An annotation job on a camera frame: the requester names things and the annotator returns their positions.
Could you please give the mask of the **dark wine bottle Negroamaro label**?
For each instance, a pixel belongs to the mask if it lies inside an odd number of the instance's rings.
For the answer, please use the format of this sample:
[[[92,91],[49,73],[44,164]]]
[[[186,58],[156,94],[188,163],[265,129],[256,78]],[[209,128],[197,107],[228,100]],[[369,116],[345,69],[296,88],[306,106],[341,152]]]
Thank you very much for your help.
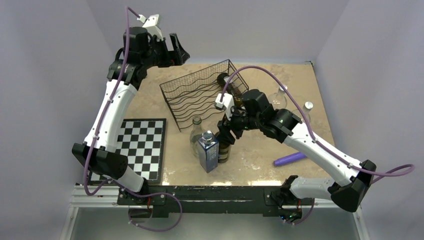
[[[226,138],[223,137],[219,131],[215,134],[216,139],[218,140],[218,163],[226,163],[230,157],[231,145],[226,141]]]

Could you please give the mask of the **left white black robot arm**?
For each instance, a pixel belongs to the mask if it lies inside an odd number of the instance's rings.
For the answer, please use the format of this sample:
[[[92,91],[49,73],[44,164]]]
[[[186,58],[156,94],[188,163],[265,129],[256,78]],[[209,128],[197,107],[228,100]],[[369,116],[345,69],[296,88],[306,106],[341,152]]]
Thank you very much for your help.
[[[136,204],[148,201],[146,179],[128,165],[127,156],[116,152],[118,133],[148,69],[181,66],[190,58],[178,35],[169,36],[171,50],[164,39],[145,27],[130,27],[123,34],[123,47],[108,68],[106,91],[93,126],[83,142],[74,143],[71,149],[84,167],[84,186],[88,183],[88,172],[92,172],[129,190],[129,197]]]

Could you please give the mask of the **olive wine bottle brown label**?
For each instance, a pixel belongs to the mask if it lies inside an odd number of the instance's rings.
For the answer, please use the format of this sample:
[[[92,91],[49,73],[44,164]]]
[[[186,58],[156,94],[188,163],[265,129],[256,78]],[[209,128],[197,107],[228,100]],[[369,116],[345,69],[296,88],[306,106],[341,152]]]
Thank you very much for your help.
[[[229,76],[230,75],[226,72],[220,73],[217,76],[216,81],[222,89],[224,88],[224,86],[228,82]],[[239,87],[237,86],[237,84],[233,80],[228,84],[228,86],[226,88],[226,92],[228,94],[233,95],[234,104],[237,107],[243,107],[244,106],[244,104],[242,102],[242,92],[240,91]]]

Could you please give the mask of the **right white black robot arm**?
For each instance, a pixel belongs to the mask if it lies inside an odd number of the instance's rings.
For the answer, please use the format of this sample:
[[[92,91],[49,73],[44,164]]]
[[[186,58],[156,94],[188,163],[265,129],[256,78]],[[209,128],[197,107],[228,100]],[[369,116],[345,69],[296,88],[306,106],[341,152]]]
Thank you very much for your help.
[[[287,109],[275,109],[258,89],[242,94],[242,107],[235,105],[229,93],[219,93],[215,108],[225,116],[218,129],[230,145],[244,131],[259,130],[266,137],[301,153],[329,174],[329,178],[290,176],[282,185],[280,196],[288,204],[298,199],[314,198],[333,201],[341,209],[354,213],[369,190],[377,166],[370,160],[355,159],[313,132],[307,124]]]

